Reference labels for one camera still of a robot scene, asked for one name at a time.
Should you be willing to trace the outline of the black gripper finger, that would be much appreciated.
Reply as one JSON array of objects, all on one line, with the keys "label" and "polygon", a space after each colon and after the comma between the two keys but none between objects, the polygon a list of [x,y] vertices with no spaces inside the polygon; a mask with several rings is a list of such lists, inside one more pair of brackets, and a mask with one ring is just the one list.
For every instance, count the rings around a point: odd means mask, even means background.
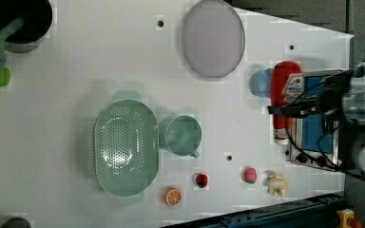
[{"label": "black gripper finger", "polygon": [[286,118],[306,118],[309,115],[317,113],[314,107],[298,106],[298,105],[284,105],[267,107],[270,115],[281,115]]}]

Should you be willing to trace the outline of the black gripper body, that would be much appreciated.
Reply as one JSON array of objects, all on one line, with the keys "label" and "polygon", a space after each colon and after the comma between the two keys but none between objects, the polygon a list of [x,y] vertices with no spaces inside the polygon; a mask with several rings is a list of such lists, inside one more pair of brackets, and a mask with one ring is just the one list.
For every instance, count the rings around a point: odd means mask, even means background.
[{"label": "black gripper body", "polygon": [[327,121],[344,121],[342,98],[349,91],[352,70],[324,70],[302,74],[304,94],[300,103]]}]

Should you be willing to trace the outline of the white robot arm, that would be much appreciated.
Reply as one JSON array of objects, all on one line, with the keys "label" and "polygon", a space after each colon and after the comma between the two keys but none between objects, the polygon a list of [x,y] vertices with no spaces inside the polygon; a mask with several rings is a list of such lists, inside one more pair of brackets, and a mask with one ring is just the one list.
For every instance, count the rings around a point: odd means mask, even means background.
[{"label": "white robot arm", "polygon": [[365,62],[356,66],[363,73],[348,69],[325,77],[306,88],[299,64],[284,61],[275,66],[271,78],[271,104],[274,139],[290,143],[294,119],[318,114],[327,122],[365,125]]}]

